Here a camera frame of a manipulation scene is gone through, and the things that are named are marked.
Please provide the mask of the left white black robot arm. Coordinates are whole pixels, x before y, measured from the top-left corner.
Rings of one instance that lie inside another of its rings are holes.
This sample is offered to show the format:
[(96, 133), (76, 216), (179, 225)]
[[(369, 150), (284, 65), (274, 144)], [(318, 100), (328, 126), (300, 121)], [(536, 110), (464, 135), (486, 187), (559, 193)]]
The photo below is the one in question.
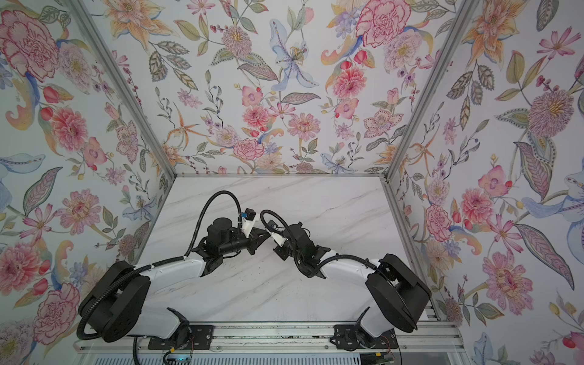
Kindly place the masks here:
[(184, 255), (142, 267), (115, 263), (80, 304), (78, 339), (111, 343), (126, 336), (148, 337), (184, 345), (193, 335), (189, 320), (170, 305), (148, 305), (148, 296), (210, 275), (225, 259), (243, 251), (253, 255), (269, 237), (268, 231), (245, 218), (232, 223), (221, 217), (208, 227), (205, 237), (191, 242)]

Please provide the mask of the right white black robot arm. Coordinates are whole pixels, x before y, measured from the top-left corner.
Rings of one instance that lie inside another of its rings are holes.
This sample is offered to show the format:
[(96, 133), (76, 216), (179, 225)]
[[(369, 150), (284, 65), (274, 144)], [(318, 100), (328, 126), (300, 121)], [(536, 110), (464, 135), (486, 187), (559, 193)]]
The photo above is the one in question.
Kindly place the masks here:
[(270, 221), (266, 227), (277, 243), (275, 252), (281, 259), (292, 258), (302, 275), (367, 289), (374, 305), (360, 315), (360, 331), (376, 339), (392, 329), (406, 333), (418, 329), (430, 289), (399, 257), (386, 254), (369, 260), (317, 246), (302, 223), (285, 226)]

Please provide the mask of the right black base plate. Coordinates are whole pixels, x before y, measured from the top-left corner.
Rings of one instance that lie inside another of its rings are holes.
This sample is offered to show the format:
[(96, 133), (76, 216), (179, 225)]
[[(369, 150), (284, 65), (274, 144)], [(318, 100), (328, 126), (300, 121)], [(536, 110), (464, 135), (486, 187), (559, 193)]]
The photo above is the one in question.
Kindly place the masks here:
[(394, 350), (398, 348), (393, 329), (386, 331), (379, 337), (372, 337), (356, 324), (334, 325), (333, 336), (329, 342), (338, 350), (357, 351), (357, 350)]

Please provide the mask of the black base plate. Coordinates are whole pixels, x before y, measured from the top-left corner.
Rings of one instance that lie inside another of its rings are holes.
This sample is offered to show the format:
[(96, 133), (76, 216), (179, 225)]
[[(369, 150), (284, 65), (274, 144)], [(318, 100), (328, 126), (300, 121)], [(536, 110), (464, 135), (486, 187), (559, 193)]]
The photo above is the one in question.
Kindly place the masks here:
[(214, 335), (213, 325), (191, 325), (179, 327), (169, 339), (151, 338), (148, 350), (209, 350)]
[(357, 351), (357, 350), (394, 350), (398, 348), (393, 329), (386, 331), (379, 337), (372, 337), (356, 324), (334, 325), (333, 336), (329, 342), (338, 350)]

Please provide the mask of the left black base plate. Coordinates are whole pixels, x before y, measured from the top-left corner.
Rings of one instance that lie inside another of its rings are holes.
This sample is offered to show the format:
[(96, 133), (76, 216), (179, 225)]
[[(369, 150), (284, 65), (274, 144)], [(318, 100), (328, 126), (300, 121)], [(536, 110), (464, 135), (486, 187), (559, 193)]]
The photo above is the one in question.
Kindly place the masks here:
[(148, 350), (209, 350), (214, 335), (213, 325), (191, 325), (179, 327), (169, 339), (151, 338)]

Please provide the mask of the aluminium mounting rail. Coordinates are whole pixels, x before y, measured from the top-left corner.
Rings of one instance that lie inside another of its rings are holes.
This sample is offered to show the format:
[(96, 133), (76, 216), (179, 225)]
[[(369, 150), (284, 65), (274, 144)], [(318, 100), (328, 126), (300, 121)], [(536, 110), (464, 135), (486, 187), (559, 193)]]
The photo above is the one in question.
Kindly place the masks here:
[[(331, 342), (335, 322), (212, 322), (209, 346), (187, 342), (182, 353), (340, 353)], [(395, 330), (395, 354), (465, 351), (459, 330), (450, 322), (422, 321), (412, 333)]]

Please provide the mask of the left aluminium corner post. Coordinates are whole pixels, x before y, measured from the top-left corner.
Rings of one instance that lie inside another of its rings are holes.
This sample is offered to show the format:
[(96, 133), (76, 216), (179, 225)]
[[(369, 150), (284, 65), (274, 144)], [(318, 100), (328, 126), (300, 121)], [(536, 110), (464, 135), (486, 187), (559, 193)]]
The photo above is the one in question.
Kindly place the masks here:
[(100, 35), (99, 30), (97, 30), (97, 26), (91, 19), (88, 9), (86, 9), (82, 1), (65, 0), (64, 4), (71, 13), (73, 19), (77, 21), (82, 34), (88, 38), (88, 44), (91, 49), (94, 50), (97, 60), (102, 64), (106, 73), (110, 76), (121, 101), (128, 108), (136, 125), (140, 129), (141, 134), (144, 136), (145, 141), (150, 145), (151, 152), (158, 161), (158, 166), (167, 175), (170, 184), (173, 184), (177, 178), (176, 170), (168, 161), (167, 155), (163, 151), (162, 144), (157, 140), (146, 115), (144, 115), (133, 92), (127, 86), (123, 72), (118, 67), (110, 49)]

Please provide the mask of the aluminium corner post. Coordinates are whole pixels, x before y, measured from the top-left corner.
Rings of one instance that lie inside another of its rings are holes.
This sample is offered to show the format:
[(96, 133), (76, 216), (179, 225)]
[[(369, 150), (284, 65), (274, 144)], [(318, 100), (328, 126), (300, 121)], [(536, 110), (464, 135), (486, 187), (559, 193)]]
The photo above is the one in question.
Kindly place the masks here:
[(421, 88), (420, 97), (418, 97), (418, 102), (415, 105), (408, 123), (405, 126), (399, 127), (397, 132), (392, 135), (398, 138), (398, 144), (392, 162), (386, 169), (384, 176), (385, 182), (388, 185), (391, 183), (392, 179), (398, 175), (399, 166), (408, 150), (408, 146), (421, 123), (422, 117), (433, 101), (434, 95), (436, 94), (443, 76), (447, 73), (448, 65), (453, 59), (459, 41), (462, 39), (462, 33), (471, 21), (472, 13), (477, 7), (477, 4), (473, 1), (458, 1), (458, 4), (459, 7), (456, 16), (450, 21), (447, 38), (440, 48), (441, 55), (435, 62), (430, 76), (423, 88)]
[(71, 13), (73, 19), (77, 21), (82, 34), (88, 38), (88, 44), (91, 49), (94, 50), (97, 60), (102, 64), (106, 73), (110, 76), (121, 101), (128, 108), (136, 125), (140, 129), (141, 134), (144, 136), (145, 141), (150, 145), (151, 152), (158, 161), (158, 166), (167, 175), (170, 184), (173, 184), (177, 178), (176, 170), (168, 161), (167, 155), (163, 151), (162, 144), (157, 140), (146, 115), (144, 115), (133, 92), (127, 86), (123, 72), (118, 67), (110, 49), (100, 35), (99, 30), (97, 30), (97, 26), (91, 19), (88, 9), (86, 9), (82, 1), (65, 0), (64, 4)]

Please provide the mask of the right aluminium corner post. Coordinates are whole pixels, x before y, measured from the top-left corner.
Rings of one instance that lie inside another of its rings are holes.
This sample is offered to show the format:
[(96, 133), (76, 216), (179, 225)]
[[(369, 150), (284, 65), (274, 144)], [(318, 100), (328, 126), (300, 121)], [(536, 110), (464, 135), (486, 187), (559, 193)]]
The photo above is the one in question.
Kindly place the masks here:
[(418, 102), (415, 105), (408, 123), (405, 126), (399, 127), (397, 132), (392, 135), (398, 138), (398, 144), (392, 162), (386, 169), (384, 176), (385, 182), (388, 185), (391, 183), (392, 179), (398, 175), (399, 166), (408, 150), (408, 146), (421, 123), (422, 117), (433, 101), (434, 95), (436, 94), (443, 76), (447, 73), (448, 65), (453, 59), (459, 41), (462, 39), (462, 33), (471, 21), (472, 13), (477, 7), (477, 4), (473, 1), (458, 1), (458, 4), (459, 7), (456, 16), (450, 21), (447, 38), (440, 48), (441, 55), (435, 62), (430, 76), (423, 88), (421, 88), (420, 97), (418, 97)]

